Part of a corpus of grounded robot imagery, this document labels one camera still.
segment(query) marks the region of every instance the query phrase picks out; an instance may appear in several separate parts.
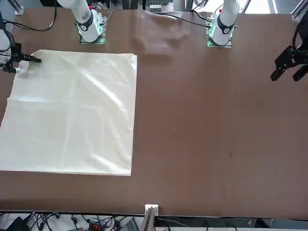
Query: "cream fabric sheet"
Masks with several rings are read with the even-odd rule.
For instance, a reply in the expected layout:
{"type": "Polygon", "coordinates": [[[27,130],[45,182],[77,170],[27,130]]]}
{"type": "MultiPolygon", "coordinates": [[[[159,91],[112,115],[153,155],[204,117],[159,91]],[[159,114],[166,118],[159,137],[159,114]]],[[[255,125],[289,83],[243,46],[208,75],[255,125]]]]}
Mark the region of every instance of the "cream fabric sheet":
{"type": "Polygon", "coordinates": [[[0,170],[130,176],[137,56],[34,55],[8,98],[0,170]]]}

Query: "metal frame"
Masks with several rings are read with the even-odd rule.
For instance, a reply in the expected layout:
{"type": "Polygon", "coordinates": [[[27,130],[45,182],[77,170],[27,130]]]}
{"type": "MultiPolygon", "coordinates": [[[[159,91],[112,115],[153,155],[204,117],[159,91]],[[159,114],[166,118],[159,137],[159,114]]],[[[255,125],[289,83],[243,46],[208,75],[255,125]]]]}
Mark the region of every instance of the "metal frame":
{"type": "Polygon", "coordinates": [[[122,6],[124,10],[130,9],[130,0],[122,0],[122,6]]]}
{"type": "Polygon", "coordinates": [[[191,11],[192,10],[192,6],[193,6],[193,0],[187,0],[186,2],[186,6],[185,6],[185,11],[191,11]]]}
{"type": "Polygon", "coordinates": [[[24,7],[20,6],[16,0],[8,0],[11,6],[15,9],[15,15],[22,15],[24,13],[24,7]]]}
{"type": "Polygon", "coordinates": [[[308,0],[301,0],[299,4],[294,8],[294,10],[291,12],[292,21],[299,22],[307,10],[308,10],[308,0]]]}
{"type": "Polygon", "coordinates": [[[242,12],[241,12],[241,13],[245,13],[245,12],[246,12],[246,10],[247,10],[247,8],[248,8],[248,6],[249,6],[250,2],[251,2],[251,0],[247,0],[247,1],[246,1],[246,3],[245,3],[245,5],[244,5],[244,7],[243,7],[243,9],[242,9],[242,12]]]}

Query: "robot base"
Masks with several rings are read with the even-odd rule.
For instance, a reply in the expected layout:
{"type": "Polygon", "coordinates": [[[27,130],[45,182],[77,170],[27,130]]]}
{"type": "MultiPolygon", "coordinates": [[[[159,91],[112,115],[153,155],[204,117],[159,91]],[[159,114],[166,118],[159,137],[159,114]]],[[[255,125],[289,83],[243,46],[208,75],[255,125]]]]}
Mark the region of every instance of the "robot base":
{"type": "Polygon", "coordinates": [[[233,30],[236,28],[236,25],[234,25],[232,31],[231,31],[231,37],[229,39],[229,42],[226,44],[226,45],[223,45],[223,46],[220,46],[220,45],[217,45],[212,39],[211,39],[211,34],[213,33],[214,29],[215,29],[215,19],[213,18],[212,21],[210,22],[206,22],[206,25],[207,26],[210,26],[211,28],[210,29],[206,29],[206,35],[207,35],[207,41],[206,41],[206,44],[207,44],[207,47],[222,47],[222,48],[232,48],[232,33],[233,33],[233,30]]]}
{"type": "Polygon", "coordinates": [[[81,44],[104,44],[105,43],[105,39],[106,39],[106,29],[107,29],[107,18],[108,15],[107,14],[101,14],[99,13],[99,17],[100,19],[99,21],[99,27],[102,30],[102,34],[98,36],[98,38],[93,41],[93,42],[86,42],[82,36],[80,35],[80,43],[81,44]]]}

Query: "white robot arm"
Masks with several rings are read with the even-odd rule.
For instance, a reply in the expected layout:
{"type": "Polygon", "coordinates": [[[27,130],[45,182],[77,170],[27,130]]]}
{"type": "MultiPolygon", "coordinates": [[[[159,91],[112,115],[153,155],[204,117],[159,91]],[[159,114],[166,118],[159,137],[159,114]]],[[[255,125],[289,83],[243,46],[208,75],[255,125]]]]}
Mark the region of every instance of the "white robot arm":
{"type": "Polygon", "coordinates": [[[228,43],[237,15],[240,11],[240,4],[237,0],[224,0],[222,11],[216,19],[215,29],[210,36],[220,46],[228,43]]]}
{"type": "Polygon", "coordinates": [[[94,9],[90,10],[86,0],[58,0],[58,2],[61,6],[72,10],[79,32],[86,42],[93,42],[102,34],[101,14],[94,9]]]}
{"type": "Polygon", "coordinates": [[[10,59],[11,55],[11,41],[10,35],[5,29],[5,24],[3,23],[2,15],[0,12],[0,65],[3,66],[10,59]]]}

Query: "cloth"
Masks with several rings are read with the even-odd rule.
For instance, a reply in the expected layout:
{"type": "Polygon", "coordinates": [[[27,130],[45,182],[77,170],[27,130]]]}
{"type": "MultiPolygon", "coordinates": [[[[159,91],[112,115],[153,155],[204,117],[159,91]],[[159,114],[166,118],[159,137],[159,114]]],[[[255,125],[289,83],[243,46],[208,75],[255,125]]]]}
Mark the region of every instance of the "cloth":
{"type": "Polygon", "coordinates": [[[40,50],[21,62],[0,170],[130,176],[137,56],[40,50]]]}

